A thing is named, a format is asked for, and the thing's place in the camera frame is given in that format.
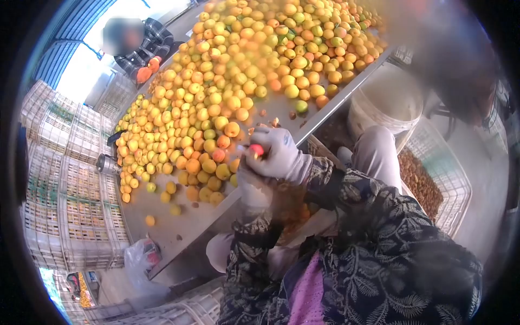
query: stacked crates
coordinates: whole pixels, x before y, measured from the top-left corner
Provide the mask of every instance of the stacked crates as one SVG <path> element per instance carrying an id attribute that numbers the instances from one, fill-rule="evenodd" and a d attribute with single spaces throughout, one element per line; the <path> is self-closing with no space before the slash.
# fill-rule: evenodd
<path id="1" fill-rule="evenodd" d="M 37 130 L 28 136 L 29 181 L 21 208 L 34 262 L 69 272 L 122 267 L 129 242 L 118 188 L 95 167 L 100 153 L 110 153 L 110 121 L 60 94 L 45 110 L 23 111 L 22 122 Z M 38 127 L 31 116 L 41 116 Z"/>
<path id="2" fill-rule="evenodd" d="M 27 139 L 89 164 L 109 154 L 111 121 L 48 88 L 38 81 L 23 101 L 20 122 L 28 130 Z"/>

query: floral sleeve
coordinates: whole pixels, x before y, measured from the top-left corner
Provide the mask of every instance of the floral sleeve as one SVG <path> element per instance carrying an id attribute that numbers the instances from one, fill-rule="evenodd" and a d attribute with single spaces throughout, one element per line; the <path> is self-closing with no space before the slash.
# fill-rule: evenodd
<path id="1" fill-rule="evenodd" d="M 246 213 L 240 222 L 233 223 L 235 238 L 226 269 L 218 324 L 258 323 L 256 320 L 261 317 L 263 307 L 276 293 L 279 283 L 272 283 L 268 274 L 269 249 L 260 245 L 272 232 L 271 218 L 271 211 L 261 211 Z"/>
<path id="2" fill-rule="evenodd" d="M 480 262 L 438 229 L 415 199 L 362 172 L 338 171 L 327 158 L 314 158 L 307 190 L 328 196 L 346 213 L 339 231 L 353 249 L 339 256 L 339 265 L 348 267 L 337 276 L 349 279 L 341 286 L 361 318 L 390 322 L 394 310 L 405 318 L 459 323 L 474 315 L 482 294 Z M 377 294 L 370 314 L 363 315 L 360 292 Z"/>

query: plastic bag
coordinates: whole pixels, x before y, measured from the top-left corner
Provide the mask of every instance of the plastic bag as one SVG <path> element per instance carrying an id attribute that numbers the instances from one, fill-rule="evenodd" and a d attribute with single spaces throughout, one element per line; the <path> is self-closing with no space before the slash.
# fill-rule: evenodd
<path id="1" fill-rule="evenodd" d="M 148 273 L 161 260 L 157 245 L 149 238 L 140 239 L 125 250 L 125 269 L 130 282 L 141 296 L 164 297 L 170 289 L 148 280 Z"/>

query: crate of apricots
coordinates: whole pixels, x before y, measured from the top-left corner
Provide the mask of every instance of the crate of apricots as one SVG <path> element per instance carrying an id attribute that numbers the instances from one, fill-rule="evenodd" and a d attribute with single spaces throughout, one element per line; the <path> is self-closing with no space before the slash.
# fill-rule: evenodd
<path id="1" fill-rule="evenodd" d="M 356 1 L 205 4 L 191 39 L 150 81 L 151 97 L 139 95 L 115 128 L 124 131 L 116 142 L 123 201 L 139 182 L 180 170 L 189 200 L 218 205 L 222 183 L 237 185 L 233 149 L 254 131 L 241 125 L 254 119 L 255 102 L 283 92 L 294 99 L 290 116 L 312 101 L 324 107 L 387 47 L 368 28 L 384 32 L 383 20 Z M 153 183 L 147 189 L 155 191 Z M 162 201 L 175 191 L 170 186 Z"/>

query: person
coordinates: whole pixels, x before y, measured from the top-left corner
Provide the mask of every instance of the person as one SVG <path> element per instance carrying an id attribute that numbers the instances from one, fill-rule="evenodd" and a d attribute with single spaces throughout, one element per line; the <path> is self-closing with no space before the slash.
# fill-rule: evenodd
<path id="1" fill-rule="evenodd" d="M 241 159 L 242 214 L 206 248 L 226 273 L 218 324 L 453 324 L 475 314 L 482 266 L 400 194 L 394 141 L 384 127 L 366 129 L 343 171 L 303 154 L 286 129 L 255 129 L 250 142 L 267 157 Z M 304 185 L 346 216 L 297 249 L 274 248 L 284 201 L 273 179 Z"/>
<path id="2" fill-rule="evenodd" d="M 175 42 L 166 27 L 152 18 L 145 21 L 111 18 L 103 28 L 103 45 L 107 49 L 103 50 L 113 54 L 116 63 L 137 84 L 156 73 L 161 62 L 182 43 Z"/>

